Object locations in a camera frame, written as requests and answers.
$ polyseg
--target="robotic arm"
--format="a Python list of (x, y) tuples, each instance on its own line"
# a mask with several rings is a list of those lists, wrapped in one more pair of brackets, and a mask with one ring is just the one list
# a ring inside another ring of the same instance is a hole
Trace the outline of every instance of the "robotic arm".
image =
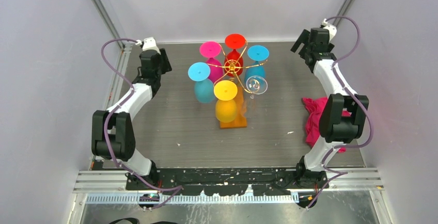
[[(303, 30), (291, 51), (299, 51), (301, 58), (305, 60), (310, 71), (319, 79), (328, 97), (327, 104), (319, 122), (320, 137), (312, 150), (303, 156), (296, 166), (297, 180), (312, 181), (321, 185), (326, 180), (325, 163), (340, 149), (340, 146), (349, 144), (353, 139), (362, 135), (365, 124), (365, 114), (354, 102), (345, 88), (351, 89), (345, 78), (339, 71), (338, 64), (334, 64), (336, 57), (331, 50), (334, 45), (330, 43), (336, 35), (336, 27), (329, 24), (325, 19), (318, 28), (309, 31)], [(334, 70), (338, 72), (339, 78), (345, 83), (345, 87), (339, 82)], [(368, 108), (368, 98), (365, 95), (358, 95), (356, 91), (351, 92)], [(350, 116), (343, 116), (346, 110)]]
[[(171, 71), (172, 67), (166, 51), (158, 49), (154, 38), (138, 40), (136, 45), (141, 46), (143, 51), (139, 56), (142, 65), (138, 68), (138, 75), (132, 82), (133, 89), (130, 88), (116, 104), (107, 110), (97, 110), (93, 114), (91, 150), (96, 156), (111, 159), (104, 138), (104, 132), (108, 132), (116, 158), (139, 175), (149, 176), (154, 174), (156, 167), (154, 162), (145, 158), (135, 148), (132, 120), (143, 105), (156, 95), (161, 86), (161, 75)], [(131, 91), (134, 91), (134, 94), (114, 112), (109, 120), (108, 129), (105, 129), (104, 122), (107, 115), (120, 106), (122, 100), (127, 98)], [(114, 127), (115, 134), (111, 134), (110, 131)]]

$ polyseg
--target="red disc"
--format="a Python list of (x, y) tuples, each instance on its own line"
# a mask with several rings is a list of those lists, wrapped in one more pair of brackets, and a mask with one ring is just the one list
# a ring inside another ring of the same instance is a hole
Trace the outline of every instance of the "red disc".
[(240, 49), (245, 45), (246, 39), (241, 34), (231, 34), (225, 38), (225, 44), (230, 49)]

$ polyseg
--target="crumpled fabric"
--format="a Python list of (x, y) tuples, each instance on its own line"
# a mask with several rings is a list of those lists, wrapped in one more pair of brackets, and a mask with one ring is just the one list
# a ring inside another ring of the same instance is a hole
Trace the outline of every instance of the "crumpled fabric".
[[(325, 105), (327, 103), (327, 97), (319, 98), (319, 99), (310, 99), (303, 98), (304, 106), (306, 110), (309, 112), (309, 119), (307, 119), (307, 123), (305, 126), (306, 129), (306, 143), (309, 144), (311, 148), (314, 147), (316, 141), (318, 140), (319, 134), (319, 119), (321, 118), (322, 112), (324, 111)], [(343, 111), (342, 116), (348, 117), (350, 113), (348, 111)], [(345, 152), (345, 148), (339, 149), (338, 153)]]

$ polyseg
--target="blue disc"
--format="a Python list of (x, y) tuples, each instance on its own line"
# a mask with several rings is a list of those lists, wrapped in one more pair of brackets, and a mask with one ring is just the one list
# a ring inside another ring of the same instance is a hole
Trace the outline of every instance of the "blue disc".
[(189, 78), (193, 81), (203, 81), (210, 75), (210, 67), (204, 62), (197, 62), (189, 68)]
[(195, 83), (195, 97), (203, 104), (211, 103), (216, 99), (214, 96), (214, 85), (209, 79), (204, 79), (203, 81), (198, 81)]
[(269, 56), (269, 50), (262, 45), (254, 45), (248, 49), (248, 57), (251, 60), (262, 61)]
[[(253, 66), (260, 64), (258, 61), (256, 61)], [(262, 78), (266, 78), (266, 73), (264, 71), (264, 67), (263, 66), (258, 66), (258, 67), (252, 67), (252, 68), (247, 68), (246, 72), (245, 72), (245, 78), (244, 78), (244, 82), (246, 82), (249, 77), (252, 76), (260, 76)]]

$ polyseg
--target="pink disc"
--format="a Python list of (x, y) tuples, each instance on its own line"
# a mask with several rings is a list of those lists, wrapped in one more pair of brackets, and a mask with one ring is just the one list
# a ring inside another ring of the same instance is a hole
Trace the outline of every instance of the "pink disc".
[(205, 58), (213, 58), (221, 53), (221, 46), (217, 42), (205, 42), (199, 48), (199, 52)]

